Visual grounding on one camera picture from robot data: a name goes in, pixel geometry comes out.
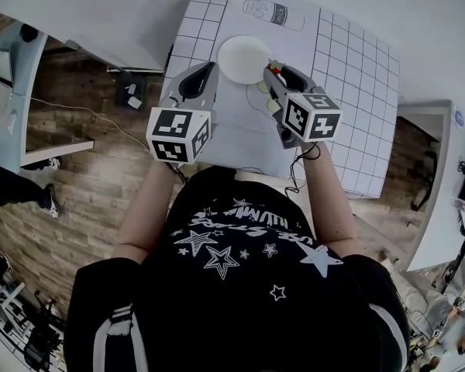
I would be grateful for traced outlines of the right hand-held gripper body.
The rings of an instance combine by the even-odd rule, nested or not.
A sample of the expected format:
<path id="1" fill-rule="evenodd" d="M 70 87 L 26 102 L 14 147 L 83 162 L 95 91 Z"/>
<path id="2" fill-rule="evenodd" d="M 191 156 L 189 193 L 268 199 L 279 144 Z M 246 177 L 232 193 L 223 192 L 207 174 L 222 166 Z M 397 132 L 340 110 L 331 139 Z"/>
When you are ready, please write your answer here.
<path id="1" fill-rule="evenodd" d="M 288 92 L 274 99 L 279 110 L 273 114 L 284 149 L 304 143 L 333 140 L 342 121 L 342 109 L 320 87 Z"/>

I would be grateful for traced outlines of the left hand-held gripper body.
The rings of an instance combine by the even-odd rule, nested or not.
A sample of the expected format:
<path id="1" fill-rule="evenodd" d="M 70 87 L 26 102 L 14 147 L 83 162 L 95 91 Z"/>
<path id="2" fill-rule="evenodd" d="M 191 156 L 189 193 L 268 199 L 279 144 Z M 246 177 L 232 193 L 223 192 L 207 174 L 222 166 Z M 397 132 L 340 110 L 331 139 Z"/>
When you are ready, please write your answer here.
<path id="1" fill-rule="evenodd" d="M 215 129 L 214 100 L 165 98 L 150 111 L 146 141 L 154 160 L 192 164 Z"/>

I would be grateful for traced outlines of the white round plate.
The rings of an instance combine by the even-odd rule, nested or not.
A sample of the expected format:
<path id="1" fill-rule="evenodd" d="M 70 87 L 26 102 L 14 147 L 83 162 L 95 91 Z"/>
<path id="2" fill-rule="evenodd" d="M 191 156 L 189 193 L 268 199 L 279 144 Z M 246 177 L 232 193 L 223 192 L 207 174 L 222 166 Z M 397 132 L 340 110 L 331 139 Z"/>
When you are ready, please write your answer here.
<path id="1" fill-rule="evenodd" d="M 237 84 L 256 84 L 264 78 L 264 68 L 272 53 L 262 40 L 247 35 L 233 36 L 219 48 L 217 63 L 226 78 Z"/>

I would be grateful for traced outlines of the person's left forearm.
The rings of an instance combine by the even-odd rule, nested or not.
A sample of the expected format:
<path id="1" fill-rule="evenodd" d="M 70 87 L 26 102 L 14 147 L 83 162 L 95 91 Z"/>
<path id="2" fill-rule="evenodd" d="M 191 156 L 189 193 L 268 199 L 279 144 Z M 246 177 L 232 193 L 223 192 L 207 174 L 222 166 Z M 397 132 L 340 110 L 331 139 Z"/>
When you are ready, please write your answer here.
<path id="1" fill-rule="evenodd" d="M 175 178 L 165 163 L 154 161 L 150 165 L 124 216 L 112 258 L 141 264 L 153 251 L 164 229 Z"/>

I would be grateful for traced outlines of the person's right forearm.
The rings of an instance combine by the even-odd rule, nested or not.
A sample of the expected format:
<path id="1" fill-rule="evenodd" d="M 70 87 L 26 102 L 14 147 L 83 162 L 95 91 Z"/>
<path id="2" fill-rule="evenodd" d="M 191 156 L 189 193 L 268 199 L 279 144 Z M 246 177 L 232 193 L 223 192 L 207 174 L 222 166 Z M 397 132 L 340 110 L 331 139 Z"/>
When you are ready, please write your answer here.
<path id="1" fill-rule="evenodd" d="M 301 145 L 316 239 L 340 257 L 363 254 L 357 226 L 324 143 Z"/>

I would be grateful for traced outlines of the table with white grid cloth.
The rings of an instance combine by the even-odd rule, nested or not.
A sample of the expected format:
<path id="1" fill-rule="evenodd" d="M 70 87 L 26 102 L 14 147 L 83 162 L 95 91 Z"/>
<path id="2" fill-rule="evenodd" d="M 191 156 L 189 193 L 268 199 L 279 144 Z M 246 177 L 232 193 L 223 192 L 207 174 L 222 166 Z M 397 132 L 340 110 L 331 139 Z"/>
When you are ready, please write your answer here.
<path id="1" fill-rule="evenodd" d="M 399 62 L 388 45 L 346 18 L 302 0 L 190 0 L 170 53 L 165 78 L 216 60 L 238 35 L 262 40 L 275 60 L 309 76 L 342 109 L 327 147 L 352 198 L 378 198 L 396 125 Z M 261 82 L 219 79 L 216 129 L 199 159 L 287 178 L 295 158 L 274 121 L 276 104 Z"/>

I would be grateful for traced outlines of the white desk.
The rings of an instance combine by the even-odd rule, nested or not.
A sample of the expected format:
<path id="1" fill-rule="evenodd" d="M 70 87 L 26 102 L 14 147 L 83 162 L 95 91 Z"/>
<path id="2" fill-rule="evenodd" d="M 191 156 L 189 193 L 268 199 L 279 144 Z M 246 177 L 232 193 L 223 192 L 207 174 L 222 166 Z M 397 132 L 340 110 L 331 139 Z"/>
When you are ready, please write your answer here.
<path id="1" fill-rule="evenodd" d="M 398 106 L 398 115 L 423 116 L 443 120 L 438 163 L 425 215 L 412 242 L 412 248 L 403 259 L 408 270 L 421 270 L 456 259 L 463 244 L 459 212 L 453 199 L 460 193 L 464 175 L 458 164 L 465 161 L 465 125 L 459 129 L 453 121 L 450 100 L 405 103 Z"/>

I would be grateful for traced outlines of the small black round object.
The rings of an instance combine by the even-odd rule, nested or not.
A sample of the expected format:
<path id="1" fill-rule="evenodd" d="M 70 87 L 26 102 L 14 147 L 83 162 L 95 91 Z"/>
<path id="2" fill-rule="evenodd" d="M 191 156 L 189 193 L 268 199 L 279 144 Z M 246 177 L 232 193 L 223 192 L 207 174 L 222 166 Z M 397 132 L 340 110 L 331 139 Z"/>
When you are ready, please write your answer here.
<path id="1" fill-rule="evenodd" d="M 19 35 L 23 42 L 30 43 L 38 37 L 38 30 L 24 23 L 20 28 Z"/>

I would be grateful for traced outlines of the light blue table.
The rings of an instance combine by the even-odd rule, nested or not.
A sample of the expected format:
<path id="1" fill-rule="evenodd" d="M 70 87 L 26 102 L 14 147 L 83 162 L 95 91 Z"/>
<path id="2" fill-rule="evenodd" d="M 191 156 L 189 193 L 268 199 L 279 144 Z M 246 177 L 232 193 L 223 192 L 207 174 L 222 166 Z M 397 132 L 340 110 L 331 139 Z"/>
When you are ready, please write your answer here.
<path id="1" fill-rule="evenodd" d="M 22 25 L 15 21 L 0 32 L 0 49 L 10 51 L 13 76 L 12 88 L 0 83 L 0 167 L 13 173 L 40 160 L 90 150 L 94 146 L 92 141 L 81 141 L 26 149 L 32 90 L 47 34 L 40 32 L 34 41 L 25 43 L 19 35 Z"/>

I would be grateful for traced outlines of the person's black star-print shirt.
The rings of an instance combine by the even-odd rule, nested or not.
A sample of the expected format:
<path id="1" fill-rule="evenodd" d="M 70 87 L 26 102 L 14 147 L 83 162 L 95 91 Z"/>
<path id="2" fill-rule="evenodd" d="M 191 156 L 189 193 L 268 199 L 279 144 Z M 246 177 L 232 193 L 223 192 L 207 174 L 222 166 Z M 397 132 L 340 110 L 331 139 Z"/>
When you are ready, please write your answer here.
<path id="1" fill-rule="evenodd" d="M 143 262 L 77 272 L 64 335 L 68 372 L 403 372 L 408 345 L 384 267 L 223 167 L 183 187 Z"/>

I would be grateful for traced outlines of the grey tablet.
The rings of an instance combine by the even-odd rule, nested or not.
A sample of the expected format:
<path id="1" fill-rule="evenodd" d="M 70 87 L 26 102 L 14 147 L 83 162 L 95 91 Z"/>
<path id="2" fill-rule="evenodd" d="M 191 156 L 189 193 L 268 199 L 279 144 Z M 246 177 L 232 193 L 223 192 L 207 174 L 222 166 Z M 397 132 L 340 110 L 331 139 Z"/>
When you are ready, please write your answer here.
<path id="1" fill-rule="evenodd" d="M 13 87 L 11 54 L 6 49 L 0 49 L 0 83 Z"/>

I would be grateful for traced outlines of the white metal rack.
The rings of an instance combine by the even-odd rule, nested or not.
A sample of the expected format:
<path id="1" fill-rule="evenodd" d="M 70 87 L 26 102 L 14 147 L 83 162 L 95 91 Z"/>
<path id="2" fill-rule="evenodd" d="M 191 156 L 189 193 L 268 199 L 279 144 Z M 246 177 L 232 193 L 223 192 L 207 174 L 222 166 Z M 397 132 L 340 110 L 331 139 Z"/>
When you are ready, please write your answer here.
<path id="1" fill-rule="evenodd" d="M 5 262 L 5 258 L 0 257 L 0 266 Z M 0 277 L 0 341 L 27 370 L 30 370 L 24 358 L 24 349 L 30 336 L 30 322 L 25 320 L 23 303 L 18 299 L 25 284 L 13 282 L 9 268 L 8 265 Z"/>

